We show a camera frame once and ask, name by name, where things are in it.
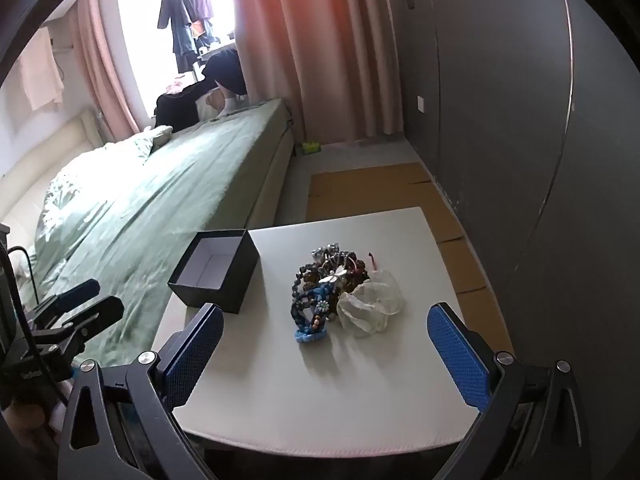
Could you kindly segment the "white organza pouch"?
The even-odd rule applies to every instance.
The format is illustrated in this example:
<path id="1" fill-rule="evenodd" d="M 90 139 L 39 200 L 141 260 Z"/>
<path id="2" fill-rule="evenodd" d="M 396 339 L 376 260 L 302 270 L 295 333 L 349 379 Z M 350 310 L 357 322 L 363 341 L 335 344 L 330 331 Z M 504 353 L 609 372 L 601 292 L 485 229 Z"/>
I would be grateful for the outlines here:
<path id="1" fill-rule="evenodd" d="M 372 271 L 352 292 L 338 297 L 336 312 L 341 326 L 354 337 L 367 337 L 386 330 L 390 318 L 405 305 L 393 274 Z"/>

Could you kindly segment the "black square jewelry box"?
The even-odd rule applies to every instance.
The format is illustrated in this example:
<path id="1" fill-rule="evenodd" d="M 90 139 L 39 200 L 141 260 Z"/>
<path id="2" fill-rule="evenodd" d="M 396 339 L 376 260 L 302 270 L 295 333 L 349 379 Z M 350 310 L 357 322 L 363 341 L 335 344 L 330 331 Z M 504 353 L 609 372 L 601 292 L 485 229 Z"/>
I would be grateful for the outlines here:
<path id="1" fill-rule="evenodd" d="M 187 307 L 214 304 L 226 313 L 238 314 L 258 259 L 249 230 L 197 232 L 168 286 Z"/>

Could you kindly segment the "bed with green sheet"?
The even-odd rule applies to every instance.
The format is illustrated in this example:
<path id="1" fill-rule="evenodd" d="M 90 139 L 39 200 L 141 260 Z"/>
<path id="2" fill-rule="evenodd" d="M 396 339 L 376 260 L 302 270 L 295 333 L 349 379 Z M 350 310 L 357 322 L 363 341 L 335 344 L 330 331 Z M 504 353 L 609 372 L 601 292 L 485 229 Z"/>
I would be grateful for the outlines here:
<path id="1" fill-rule="evenodd" d="M 168 280 L 197 232 L 247 226 L 273 167 L 285 168 L 293 121 L 280 99 L 172 135 L 77 249 L 47 274 L 18 281 L 27 309 L 94 278 L 124 304 L 122 319 L 86 345 L 85 358 L 125 364 L 150 348 L 171 296 Z"/>

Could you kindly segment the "green white duvet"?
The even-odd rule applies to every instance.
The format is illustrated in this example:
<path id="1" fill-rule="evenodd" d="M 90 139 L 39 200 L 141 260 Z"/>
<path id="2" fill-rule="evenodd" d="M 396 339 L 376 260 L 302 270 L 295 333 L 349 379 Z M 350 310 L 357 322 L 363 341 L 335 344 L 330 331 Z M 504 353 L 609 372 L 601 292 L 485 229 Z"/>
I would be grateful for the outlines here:
<path id="1" fill-rule="evenodd" d="M 52 179 L 34 240 L 35 270 L 44 275 L 78 248 L 116 198 L 134 190 L 151 155 L 171 139 L 172 128 L 146 129 L 82 153 Z"/>

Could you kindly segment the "beige headboard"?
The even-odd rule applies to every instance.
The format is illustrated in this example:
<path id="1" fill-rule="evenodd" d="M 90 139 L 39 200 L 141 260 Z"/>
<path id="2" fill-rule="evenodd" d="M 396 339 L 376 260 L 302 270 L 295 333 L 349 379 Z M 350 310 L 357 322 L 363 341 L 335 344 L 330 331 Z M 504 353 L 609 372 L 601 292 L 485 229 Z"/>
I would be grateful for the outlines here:
<path id="1" fill-rule="evenodd" d="M 88 108 L 24 155 L 1 178 L 3 243 L 32 244 L 50 181 L 71 160 L 102 145 L 96 113 Z"/>

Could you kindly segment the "pink curtain left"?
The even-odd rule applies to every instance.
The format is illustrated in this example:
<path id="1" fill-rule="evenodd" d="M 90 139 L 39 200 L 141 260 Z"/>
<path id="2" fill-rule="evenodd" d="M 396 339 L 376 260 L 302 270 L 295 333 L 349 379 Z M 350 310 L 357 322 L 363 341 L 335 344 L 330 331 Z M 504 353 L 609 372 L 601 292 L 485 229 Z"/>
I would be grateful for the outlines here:
<path id="1" fill-rule="evenodd" d="M 121 141 L 139 133 L 114 65 L 99 0 L 77 0 L 68 11 L 68 24 L 80 72 L 113 138 Z"/>

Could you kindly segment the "pink curtain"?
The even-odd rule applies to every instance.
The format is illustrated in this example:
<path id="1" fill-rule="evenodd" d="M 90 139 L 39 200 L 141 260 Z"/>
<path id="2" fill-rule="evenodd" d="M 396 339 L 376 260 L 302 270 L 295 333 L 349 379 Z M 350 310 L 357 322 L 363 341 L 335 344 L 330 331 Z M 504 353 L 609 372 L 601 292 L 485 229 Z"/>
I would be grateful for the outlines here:
<path id="1" fill-rule="evenodd" d="M 68 11 L 68 24 L 80 72 L 113 138 L 121 141 L 139 133 L 114 65 L 99 0 L 77 0 Z"/>
<path id="2" fill-rule="evenodd" d="M 248 97 L 281 99 L 299 143 L 352 142 L 402 129 L 387 0 L 234 0 Z"/>

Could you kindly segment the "pink hanging cloth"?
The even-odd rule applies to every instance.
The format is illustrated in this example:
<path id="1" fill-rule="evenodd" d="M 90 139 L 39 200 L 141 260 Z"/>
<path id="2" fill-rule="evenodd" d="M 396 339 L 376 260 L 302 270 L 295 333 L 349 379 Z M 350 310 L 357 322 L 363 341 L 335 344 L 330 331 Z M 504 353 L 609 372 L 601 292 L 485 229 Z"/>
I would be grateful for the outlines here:
<path id="1" fill-rule="evenodd" d="M 31 110 L 63 102 L 64 84 L 53 55 L 50 32 L 38 29 L 18 57 L 23 91 Z"/>

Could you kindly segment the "green object on floor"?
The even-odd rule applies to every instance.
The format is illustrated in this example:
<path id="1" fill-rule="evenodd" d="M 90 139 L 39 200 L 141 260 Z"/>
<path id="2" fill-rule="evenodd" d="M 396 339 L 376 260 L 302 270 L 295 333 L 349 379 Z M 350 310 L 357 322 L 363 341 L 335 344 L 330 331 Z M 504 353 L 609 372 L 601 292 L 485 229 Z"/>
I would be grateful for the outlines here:
<path id="1" fill-rule="evenodd" d="M 304 142 L 300 144 L 300 152 L 303 155 L 311 155 L 319 153 L 322 150 L 322 146 L 318 142 Z"/>

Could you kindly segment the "dark hanging clothes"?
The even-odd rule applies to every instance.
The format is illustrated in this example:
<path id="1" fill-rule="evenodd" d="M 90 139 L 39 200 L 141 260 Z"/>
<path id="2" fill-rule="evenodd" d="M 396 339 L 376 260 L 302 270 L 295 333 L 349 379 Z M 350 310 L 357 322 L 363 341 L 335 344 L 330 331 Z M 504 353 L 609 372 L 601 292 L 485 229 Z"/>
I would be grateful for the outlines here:
<path id="1" fill-rule="evenodd" d="M 198 58 L 192 24 L 212 17 L 209 0 L 160 0 L 157 28 L 171 28 L 172 52 L 179 74 L 190 72 Z"/>

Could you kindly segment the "pink curtain right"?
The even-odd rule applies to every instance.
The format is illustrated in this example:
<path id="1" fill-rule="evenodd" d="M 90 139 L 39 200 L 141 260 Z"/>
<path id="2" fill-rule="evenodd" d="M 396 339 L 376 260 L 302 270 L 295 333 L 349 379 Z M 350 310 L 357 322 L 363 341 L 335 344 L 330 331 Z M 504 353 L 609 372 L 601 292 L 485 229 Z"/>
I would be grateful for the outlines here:
<path id="1" fill-rule="evenodd" d="M 248 97 L 281 99 L 299 143 L 352 142 L 402 129 L 387 0 L 234 0 Z"/>

